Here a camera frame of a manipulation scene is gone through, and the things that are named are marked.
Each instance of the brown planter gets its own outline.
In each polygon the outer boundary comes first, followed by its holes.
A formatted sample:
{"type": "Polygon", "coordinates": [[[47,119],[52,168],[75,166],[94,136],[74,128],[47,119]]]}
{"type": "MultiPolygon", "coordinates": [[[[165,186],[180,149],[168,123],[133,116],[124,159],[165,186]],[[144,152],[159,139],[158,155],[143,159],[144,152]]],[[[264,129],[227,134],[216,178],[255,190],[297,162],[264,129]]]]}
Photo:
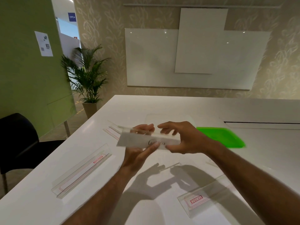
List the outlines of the brown planter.
{"type": "Polygon", "coordinates": [[[88,117],[88,119],[90,117],[92,117],[94,115],[94,113],[97,112],[97,104],[96,103],[88,103],[88,102],[84,102],[82,103],[83,108],[85,110],[85,114],[88,117]]]}

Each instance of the hand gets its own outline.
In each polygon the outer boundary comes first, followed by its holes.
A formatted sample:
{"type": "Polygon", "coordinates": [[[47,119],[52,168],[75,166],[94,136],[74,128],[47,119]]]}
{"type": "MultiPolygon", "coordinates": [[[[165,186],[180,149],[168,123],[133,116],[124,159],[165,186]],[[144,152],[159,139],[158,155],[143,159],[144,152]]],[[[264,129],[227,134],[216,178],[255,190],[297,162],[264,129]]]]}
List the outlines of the hand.
{"type": "Polygon", "coordinates": [[[172,153],[207,153],[215,144],[220,144],[202,132],[197,130],[188,121],[172,122],[168,121],[158,125],[162,129],[161,133],[169,134],[174,130],[172,135],[180,134],[181,143],[179,145],[167,145],[166,148],[172,153]]]}
{"type": "MultiPolygon", "coordinates": [[[[146,130],[150,132],[154,132],[155,130],[153,124],[138,125],[134,127],[134,129],[146,130]]],[[[120,167],[120,170],[124,170],[132,178],[141,169],[148,156],[151,155],[159,147],[159,145],[160,143],[157,142],[146,148],[144,151],[143,149],[137,147],[127,147],[125,149],[124,161],[120,167]]]]}

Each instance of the blue sign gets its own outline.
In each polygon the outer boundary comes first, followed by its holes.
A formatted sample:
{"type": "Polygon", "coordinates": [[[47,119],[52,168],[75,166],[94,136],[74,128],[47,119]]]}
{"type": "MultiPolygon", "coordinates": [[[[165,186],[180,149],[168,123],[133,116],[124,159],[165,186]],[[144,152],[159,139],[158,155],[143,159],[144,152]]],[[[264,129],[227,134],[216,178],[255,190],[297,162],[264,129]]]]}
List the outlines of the blue sign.
{"type": "Polygon", "coordinates": [[[68,12],[68,15],[69,15],[70,22],[76,22],[76,16],[74,12],[68,12]]]}

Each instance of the green plastic lid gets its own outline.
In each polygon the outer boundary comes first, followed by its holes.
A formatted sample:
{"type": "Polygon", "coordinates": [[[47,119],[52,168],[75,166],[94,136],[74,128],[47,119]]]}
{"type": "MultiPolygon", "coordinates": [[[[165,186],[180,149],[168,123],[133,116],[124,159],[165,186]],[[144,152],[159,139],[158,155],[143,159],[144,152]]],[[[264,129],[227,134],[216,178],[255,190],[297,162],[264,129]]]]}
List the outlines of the green plastic lid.
{"type": "Polygon", "coordinates": [[[226,128],[197,127],[197,130],[209,138],[217,140],[228,148],[243,148],[245,143],[234,132],[226,128]]]}

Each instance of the palm plant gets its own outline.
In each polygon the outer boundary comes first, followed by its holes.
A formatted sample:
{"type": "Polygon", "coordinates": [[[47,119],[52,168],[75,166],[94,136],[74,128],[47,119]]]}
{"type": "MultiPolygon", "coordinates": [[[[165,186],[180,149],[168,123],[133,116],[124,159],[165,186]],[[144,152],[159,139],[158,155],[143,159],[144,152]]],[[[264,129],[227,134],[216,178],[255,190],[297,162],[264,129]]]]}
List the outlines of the palm plant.
{"type": "Polygon", "coordinates": [[[72,90],[83,96],[80,100],[84,103],[97,103],[102,100],[98,90],[107,84],[107,72],[102,70],[102,64],[110,60],[94,60],[94,53],[101,49],[99,45],[94,49],[73,49],[74,60],[63,55],[61,65],[66,71],[68,81],[71,82],[72,90]]]}

